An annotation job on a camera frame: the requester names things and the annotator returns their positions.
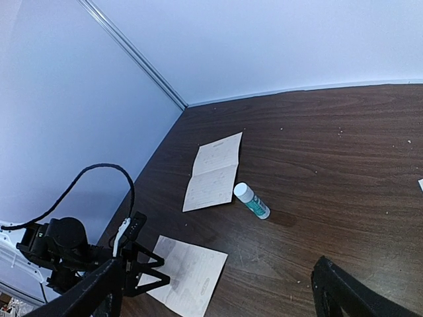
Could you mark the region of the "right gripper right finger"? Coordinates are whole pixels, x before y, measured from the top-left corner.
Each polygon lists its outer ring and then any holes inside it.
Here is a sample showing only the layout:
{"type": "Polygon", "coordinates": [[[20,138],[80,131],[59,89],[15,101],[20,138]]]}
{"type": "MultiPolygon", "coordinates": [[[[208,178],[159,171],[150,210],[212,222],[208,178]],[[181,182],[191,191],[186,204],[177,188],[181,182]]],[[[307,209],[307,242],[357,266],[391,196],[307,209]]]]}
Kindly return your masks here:
{"type": "Polygon", "coordinates": [[[377,294],[322,256],[312,274],[317,316],[417,316],[417,313],[377,294]]]}

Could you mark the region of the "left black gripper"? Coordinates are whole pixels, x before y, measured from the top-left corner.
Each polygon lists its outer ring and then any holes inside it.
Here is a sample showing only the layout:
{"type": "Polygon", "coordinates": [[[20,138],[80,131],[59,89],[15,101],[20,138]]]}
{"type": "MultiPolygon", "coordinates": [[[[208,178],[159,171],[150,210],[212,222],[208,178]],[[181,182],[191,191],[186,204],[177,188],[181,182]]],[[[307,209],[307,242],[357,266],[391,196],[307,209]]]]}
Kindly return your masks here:
{"type": "MultiPolygon", "coordinates": [[[[134,297],[144,294],[153,289],[166,286],[170,283],[171,278],[161,272],[142,273],[137,280],[139,274],[138,269],[138,253],[146,255],[153,262],[146,263],[151,268],[161,267],[165,264],[165,260],[148,250],[137,242],[125,242],[120,248],[116,259],[119,261],[124,271],[124,290],[126,297],[134,297]]],[[[65,252],[63,254],[53,255],[52,274],[47,278],[47,286],[55,292],[63,295],[78,282],[82,281],[77,276],[78,272],[87,274],[99,268],[108,260],[113,260],[112,250],[100,246],[89,245],[87,253],[80,255],[74,251],[65,252]]]]}

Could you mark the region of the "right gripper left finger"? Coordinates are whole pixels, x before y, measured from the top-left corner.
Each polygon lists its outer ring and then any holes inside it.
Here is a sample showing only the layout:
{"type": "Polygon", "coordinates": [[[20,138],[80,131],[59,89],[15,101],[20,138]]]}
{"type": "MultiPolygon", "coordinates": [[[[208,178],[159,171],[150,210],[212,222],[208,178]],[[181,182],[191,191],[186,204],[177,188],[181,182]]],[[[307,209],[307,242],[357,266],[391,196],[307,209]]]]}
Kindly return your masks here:
{"type": "Polygon", "coordinates": [[[64,295],[28,316],[119,316],[124,271],[118,260],[108,260],[64,295]]]}

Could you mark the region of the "lined letter sheet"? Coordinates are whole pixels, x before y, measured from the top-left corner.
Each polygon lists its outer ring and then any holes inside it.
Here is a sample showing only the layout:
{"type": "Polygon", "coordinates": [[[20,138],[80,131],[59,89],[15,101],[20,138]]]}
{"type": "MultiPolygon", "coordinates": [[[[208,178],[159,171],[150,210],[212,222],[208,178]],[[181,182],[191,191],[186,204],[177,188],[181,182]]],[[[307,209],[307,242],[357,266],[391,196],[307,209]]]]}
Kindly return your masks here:
{"type": "Polygon", "coordinates": [[[153,252],[165,260],[157,271],[170,283],[147,294],[180,316],[204,316],[227,254],[162,235],[153,252]]]}

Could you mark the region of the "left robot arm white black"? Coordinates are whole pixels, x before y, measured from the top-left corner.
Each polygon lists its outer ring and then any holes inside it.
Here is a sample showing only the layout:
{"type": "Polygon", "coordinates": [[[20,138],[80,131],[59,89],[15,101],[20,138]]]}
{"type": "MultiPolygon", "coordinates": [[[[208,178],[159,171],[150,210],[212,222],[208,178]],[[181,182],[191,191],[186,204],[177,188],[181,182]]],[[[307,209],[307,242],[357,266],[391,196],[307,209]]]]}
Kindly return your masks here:
{"type": "Polygon", "coordinates": [[[1,259],[23,270],[58,294],[82,281],[108,260],[117,260],[124,272],[123,294],[135,297],[168,285],[171,278],[158,271],[165,261],[138,244],[136,239],[147,221],[137,212],[120,225],[111,248],[89,244],[82,222],[73,217],[52,219],[11,230],[1,224],[1,259]]]}

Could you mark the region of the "green white glue stick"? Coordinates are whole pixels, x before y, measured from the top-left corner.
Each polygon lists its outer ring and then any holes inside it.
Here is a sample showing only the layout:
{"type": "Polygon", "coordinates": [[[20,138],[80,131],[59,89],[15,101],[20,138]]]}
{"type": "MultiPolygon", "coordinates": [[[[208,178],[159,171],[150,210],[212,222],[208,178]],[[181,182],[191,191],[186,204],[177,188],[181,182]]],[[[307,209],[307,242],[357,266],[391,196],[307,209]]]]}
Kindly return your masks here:
{"type": "Polygon", "coordinates": [[[255,192],[244,182],[238,183],[233,193],[250,211],[259,219],[267,219],[270,216],[270,208],[255,194],[255,192]]]}

